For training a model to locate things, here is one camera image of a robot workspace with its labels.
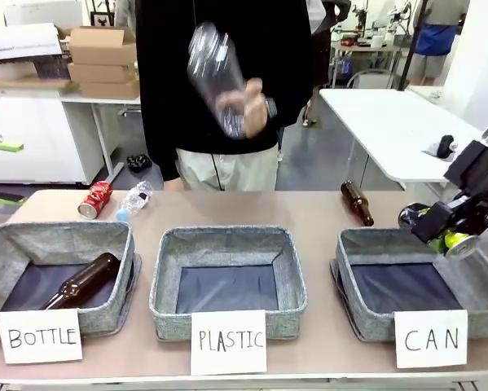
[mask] gray shorts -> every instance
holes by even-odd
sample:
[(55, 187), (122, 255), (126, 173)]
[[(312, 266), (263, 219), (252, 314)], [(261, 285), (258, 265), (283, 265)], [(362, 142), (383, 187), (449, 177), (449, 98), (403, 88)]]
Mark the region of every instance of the gray shorts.
[(414, 55), (412, 57), (411, 75), (435, 79), (441, 76), (445, 61), (445, 55)]

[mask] fabric storage bin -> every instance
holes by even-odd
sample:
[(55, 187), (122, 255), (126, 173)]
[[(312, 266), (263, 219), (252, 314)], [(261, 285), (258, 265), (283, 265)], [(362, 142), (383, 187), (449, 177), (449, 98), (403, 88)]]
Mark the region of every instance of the fabric storage bin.
[(365, 341), (394, 340), (394, 311), (468, 311), (468, 338), (488, 337), (488, 258), (451, 260), (410, 231), (343, 231), (336, 250), (351, 322)]
[(161, 340), (191, 339), (191, 312), (266, 310), (266, 336), (293, 339), (307, 305), (291, 234), (277, 226), (164, 233), (149, 306)]
[[(96, 306), (78, 310), (79, 326), (83, 336), (118, 331), (126, 289), (135, 280), (134, 240), (131, 228), (121, 222), (1, 225), (0, 311), (40, 308), (66, 278), (105, 252), (121, 260), (119, 273), (92, 299)], [(27, 288), (33, 291), (24, 297)]]

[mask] white box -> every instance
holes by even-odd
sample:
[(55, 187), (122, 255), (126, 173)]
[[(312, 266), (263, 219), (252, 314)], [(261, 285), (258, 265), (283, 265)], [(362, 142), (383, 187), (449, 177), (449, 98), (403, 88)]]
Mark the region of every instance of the white box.
[(62, 54), (59, 30), (53, 23), (0, 28), (0, 60)]

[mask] plastic bottle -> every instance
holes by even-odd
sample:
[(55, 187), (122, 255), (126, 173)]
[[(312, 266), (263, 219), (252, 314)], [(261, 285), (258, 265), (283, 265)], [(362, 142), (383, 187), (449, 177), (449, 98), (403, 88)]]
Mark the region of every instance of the plastic bottle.
[(235, 48), (227, 34), (221, 35), (214, 25), (201, 24), (189, 44), (187, 73), (191, 83), (217, 118), (224, 133), (231, 138), (243, 138), (244, 105), (217, 105), (223, 93), (245, 91)]
[(82, 307), (91, 297), (116, 278), (121, 262), (111, 253), (99, 255), (84, 269), (67, 279), (41, 310)]
[(364, 226), (373, 226), (374, 219), (368, 210), (368, 200), (362, 191), (352, 181), (346, 181), (341, 184), (341, 194), (350, 211), (362, 221)]
[(153, 187), (148, 181), (142, 181), (133, 187), (122, 200), (117, 211), (117, 221), (127, 222), (131, 216), (137, 214), (153, 195)]

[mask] cardboard box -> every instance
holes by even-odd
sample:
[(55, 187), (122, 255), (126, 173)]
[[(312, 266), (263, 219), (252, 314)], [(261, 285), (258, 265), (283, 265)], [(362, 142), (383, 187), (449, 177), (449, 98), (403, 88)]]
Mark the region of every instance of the cardboard box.
[(81, 94), (98, 99), (137, 99), (140, 96), (138, 79), (123, 84), (81, 83)]
[(70, 53), (75, 64), (131, 65), (137, 61), (135, 37), (128, 27), (74, 29)]
[(134, 65), (70, 64), (68, 70), (72, 80), (79, 83), (127, 83), (137, 76)]
[(0, 61), (62, 54), (59, 30), (53, 23), (0, 28)]

